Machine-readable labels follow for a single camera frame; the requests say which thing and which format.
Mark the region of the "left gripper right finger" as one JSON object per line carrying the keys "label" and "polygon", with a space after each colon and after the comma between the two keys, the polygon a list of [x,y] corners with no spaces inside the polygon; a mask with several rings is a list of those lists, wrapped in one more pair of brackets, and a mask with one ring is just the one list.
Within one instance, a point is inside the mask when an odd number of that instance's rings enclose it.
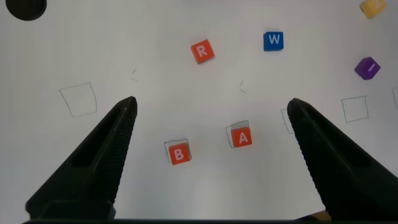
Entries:
{"label": "left gripper right finger", "polygon": [[334,220],[397,221],[397,177],[309,103],[287,113],[308,171]]}

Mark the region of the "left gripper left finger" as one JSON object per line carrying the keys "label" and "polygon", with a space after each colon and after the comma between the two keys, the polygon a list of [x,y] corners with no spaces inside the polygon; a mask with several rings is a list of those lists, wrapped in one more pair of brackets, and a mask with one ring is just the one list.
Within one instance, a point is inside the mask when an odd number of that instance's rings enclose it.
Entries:
{"label": "left gripper left finger", "polygon": [[33,220],[112,220],[137,101],[129,96],[108,112],[26,202]]}

